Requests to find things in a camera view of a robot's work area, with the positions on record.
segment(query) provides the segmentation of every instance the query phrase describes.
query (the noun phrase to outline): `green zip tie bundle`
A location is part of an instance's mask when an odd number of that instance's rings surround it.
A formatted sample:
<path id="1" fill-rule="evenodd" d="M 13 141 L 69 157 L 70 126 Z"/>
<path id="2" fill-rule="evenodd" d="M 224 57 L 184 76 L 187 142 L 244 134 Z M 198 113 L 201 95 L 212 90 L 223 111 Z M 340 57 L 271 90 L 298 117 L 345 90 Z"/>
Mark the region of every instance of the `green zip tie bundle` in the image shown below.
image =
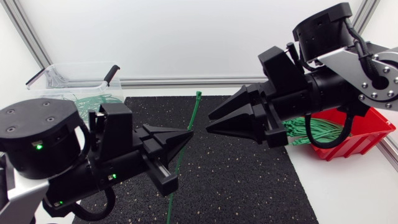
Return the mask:
<path id="1" fill-rule="evenodd" d="M 283 124 L 285 126 L 285 130 L 288 136 L 302 137 L 296 139 L 290 144 L 296 146 L 300 144 L 311 143 L 307 137 L 307 132 L 305 131 L 305 119 L 303 117 L 284 121 Z M 311 118 L 312 136 L 318 142 L 331 142 L 340 135 L 342 130 L 343 127 L 340 124 L 336 124 L 325 119 Z"/>
<path id="2" fill-rule="evenodd" d="M 197 91 L 197 101 L 195 103 L 195 108 L 193 109 L 191 121 L 189 122 L 189 125 L 188 125 L 188 131 L 192 130 L 193 121 L 195 120 L 195 116 L 197 115 L 200 100 L 201 100 L 201 91 Z M 178 157 L 177 165 L 175 166 L 175 174 L 177 176 L 178 176 L 178 173 L 180 172 L 180 164 L 182 161 L 182 157 L 184 156 L 184 152 L 185 152 L 185 147 L 182 148 L 180 156 Z M 167 212 L 167 224 L 170 224 L 170 218 L 172 216 L 173 198 L 174 198 L 174 193 L 171 193 L 170 200 L 169 200 L 169 210 Z"/>
<path id="3" fill-rule="evenodd" d="M 75 97 L 73 101 L 75 102 L 77 110 L 79 111 L 79 115 L 83 120 L 88 119 L 89 109 L 97 111 L 102 103 L 123 103 L 120 99 L 113 97 L 112 94 L 103 94 L 80 99 L 78 99 L 75 95 L 73 96 Z"/>

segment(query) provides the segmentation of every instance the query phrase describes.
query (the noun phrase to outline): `red plastic bin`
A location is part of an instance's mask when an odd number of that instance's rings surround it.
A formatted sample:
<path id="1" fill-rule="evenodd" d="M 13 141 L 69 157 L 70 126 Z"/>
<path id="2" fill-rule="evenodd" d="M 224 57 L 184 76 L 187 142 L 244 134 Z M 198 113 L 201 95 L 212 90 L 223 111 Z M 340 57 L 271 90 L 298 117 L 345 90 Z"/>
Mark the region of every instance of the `red plastic bin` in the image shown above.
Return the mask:
<path id="1" fill-rule="evenodd" d="M 312 114 L 312 117 L 344 125 L 346 115 L 337 109 L 332 109 Z M 363 155 L 395 129 L 396 127 L 383 115 L 374 108 L 370 108 L 365 117 L 355 116 L 351 130 L 352 136 L 348 137 L 339 146 L 331 149 L 320 149 L 314 145 L 312 147 L 321 159 L 326 159 L 327 161 L 340 156 L 347 158 L 356 153 Z"/>

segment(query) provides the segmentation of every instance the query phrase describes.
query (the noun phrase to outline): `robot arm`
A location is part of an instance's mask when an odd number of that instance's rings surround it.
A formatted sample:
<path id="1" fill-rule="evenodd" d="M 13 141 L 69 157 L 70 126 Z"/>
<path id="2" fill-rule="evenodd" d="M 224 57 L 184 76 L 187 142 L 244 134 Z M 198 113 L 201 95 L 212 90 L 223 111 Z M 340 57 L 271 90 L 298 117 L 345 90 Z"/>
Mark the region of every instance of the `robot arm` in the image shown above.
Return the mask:
<path id="1" fill-rule="evenodd" d="M 112 186 L 146 172 L 162 195 L 178 189 L 169 162 L 192 131 L 143 125 L 132 128 L 132 112 L 122 103 L 103 103 L 89 111 L 90 130 L 72 101 L 39 98 L 0 111 L 0 222 L 29 223 L 42 201 L 52 217 L 73 212 L 98 221 L 112 211 Z M 85 145 L 75 128 L 80 127 Z M 76 201 L 104 190 L 101 213 Z"/>
<path id="2" fill-rule="evenodd" d="M 269 80 L 243 86 L 219 105 L 209 114 L 217 120 L 207 131 L 284 146 L 288 142 L 282 121 L 305 116 L 311 143 L 332 148 L 349 135 L 354 117 L 364 116 L 370 106 L 398 111 L 398 49 L 365 43 L 353 29 L 351 15 L 349 4 L 341 3 L 301 22 L 293 30 L 300 57 L 293 43 L 286 51 L 273 47 L 260 54 Z M 303 67 L 311 72 L 304 74 Z M 345 127 L 334 141 L 316 142 L 311 114 L 332 108 L 346 113 Z"/>

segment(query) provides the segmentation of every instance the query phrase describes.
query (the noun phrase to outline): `black rubber mat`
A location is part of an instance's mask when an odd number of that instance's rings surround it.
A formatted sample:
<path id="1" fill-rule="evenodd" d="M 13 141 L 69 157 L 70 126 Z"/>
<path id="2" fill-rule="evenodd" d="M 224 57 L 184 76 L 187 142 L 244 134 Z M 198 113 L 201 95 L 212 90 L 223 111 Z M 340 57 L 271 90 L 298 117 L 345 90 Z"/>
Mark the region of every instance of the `black rubber mat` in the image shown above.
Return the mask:
<path id="1" fill-rule="evenodd" d="M 268 149 L 248 139 L 208 134 L 207 114 L 227 96 L 204 96 L 187 144 L 174 195 L 171 223 L 318 223 L 284 147 Z M 125 104 L 134 126 L 187 128 L 194 96 L 133 97 Z M 177 158 L 170 164 L 175 169 Z M 166 223 L 169 197 L 146 174 L 114 187 L 112 213 L 97 223 Z M 82 200 L 104 208 L 103 193 Z M 73 223 L 88 223 L 75 218 Z"/>

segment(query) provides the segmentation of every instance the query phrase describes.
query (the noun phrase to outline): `bolt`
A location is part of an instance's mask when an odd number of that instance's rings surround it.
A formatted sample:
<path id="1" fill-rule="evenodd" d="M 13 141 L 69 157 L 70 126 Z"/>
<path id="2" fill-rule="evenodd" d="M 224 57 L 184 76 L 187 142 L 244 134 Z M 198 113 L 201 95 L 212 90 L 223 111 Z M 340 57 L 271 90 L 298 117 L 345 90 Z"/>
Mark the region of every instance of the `bolt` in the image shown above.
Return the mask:
<path id="1" fill-rule="evenodd" d="M 392 90 L 388 91 L 387 96 L 388 97 L 393 97 L 394 96 L 394 91 L 392 91 Z"/>
<path id="2" fill-rule="evenodd" d="M 383 68 L 383 72 L 384 72 L 384 73 L 389 73 L 389 72 L 390 72 L 390 67 L 385 66 L 385 67 Z"/>
<path id="3" fill-rule="evenodd" d="M 15 127 L 9 127 L 9 128 L 7 128 L 7 132 L 13 132 L 13 131 L 15 131 Z"/>

